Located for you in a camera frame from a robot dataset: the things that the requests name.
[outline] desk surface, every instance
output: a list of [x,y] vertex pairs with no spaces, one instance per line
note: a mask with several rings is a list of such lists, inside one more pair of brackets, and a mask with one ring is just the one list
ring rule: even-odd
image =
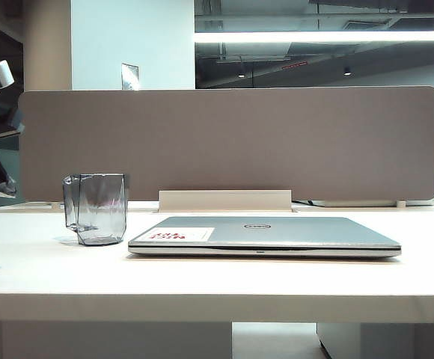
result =
[[434,207],[296,209],[283,215],[351,218],[403,253],[380,261],[143,258],[127,241],[168,217],[156,203],[132,203],[123,243],[96,248],[77,244],[61,209],[10,206],[0,209],[0,320],[434,322]]

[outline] laptop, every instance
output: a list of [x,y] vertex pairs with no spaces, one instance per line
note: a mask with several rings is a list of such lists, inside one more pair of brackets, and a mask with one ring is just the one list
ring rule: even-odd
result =
[[170,217],[129,242],[143,255],[393,257],[399,243],[348,218]]

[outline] desk divider panel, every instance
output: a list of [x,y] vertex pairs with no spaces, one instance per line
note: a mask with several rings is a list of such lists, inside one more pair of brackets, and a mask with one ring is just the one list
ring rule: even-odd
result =
[[128,173],[159,190],[291,189],[300,200],[434,197],[434,88],[26,92],[26,200],[68,174]]

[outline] sticker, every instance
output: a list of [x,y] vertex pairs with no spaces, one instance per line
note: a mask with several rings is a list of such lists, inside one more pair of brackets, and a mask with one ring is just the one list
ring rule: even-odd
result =
[[155,227],[139,236],[142,242],[206,242],[213,227]]

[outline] fluorescent light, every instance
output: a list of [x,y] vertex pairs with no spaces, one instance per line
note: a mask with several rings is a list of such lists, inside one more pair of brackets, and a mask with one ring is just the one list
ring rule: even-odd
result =
[[366,43],[434,41],[434,31],[198,32],[195,43]]

